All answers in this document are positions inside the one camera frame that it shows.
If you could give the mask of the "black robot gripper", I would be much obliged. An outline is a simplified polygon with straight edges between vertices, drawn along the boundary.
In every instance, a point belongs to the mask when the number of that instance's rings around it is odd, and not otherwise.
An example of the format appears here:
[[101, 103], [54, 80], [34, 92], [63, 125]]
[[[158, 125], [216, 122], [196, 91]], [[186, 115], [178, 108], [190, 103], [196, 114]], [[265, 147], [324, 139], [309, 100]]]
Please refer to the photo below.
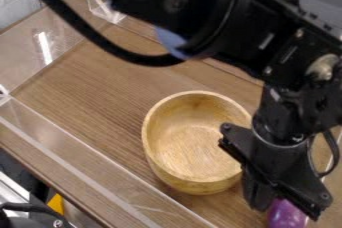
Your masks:
[[315, 168], [315, 138], [295, 145], [265, 140], [256, 129], [221, 125], [220, 147], [240, 162], [244, 197], [252, 209], [265, 212], [277, 198], [287, 199], [317, 221], [332, 206], [333, 196]]

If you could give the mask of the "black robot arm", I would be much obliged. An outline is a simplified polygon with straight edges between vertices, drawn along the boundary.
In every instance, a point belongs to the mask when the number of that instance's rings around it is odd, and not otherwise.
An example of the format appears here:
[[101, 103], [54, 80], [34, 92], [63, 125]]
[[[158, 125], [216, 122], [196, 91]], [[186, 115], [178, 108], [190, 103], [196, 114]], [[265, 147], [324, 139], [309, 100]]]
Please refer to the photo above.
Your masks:
[[110, 0], [153, 24], [169, 51], [145, 56], [109, 41], [61, 1], [63, 19], [104, 49], [145, 66], [214, 56], [264, 81], [252, 125], [221, 127], [221, 148], [240, 161], [245, 199], [264, 211], [279, 197], [317, 219], [333, 196], [315, 168], [317, 135], [342, 125], [342, 39], [300, 0]]

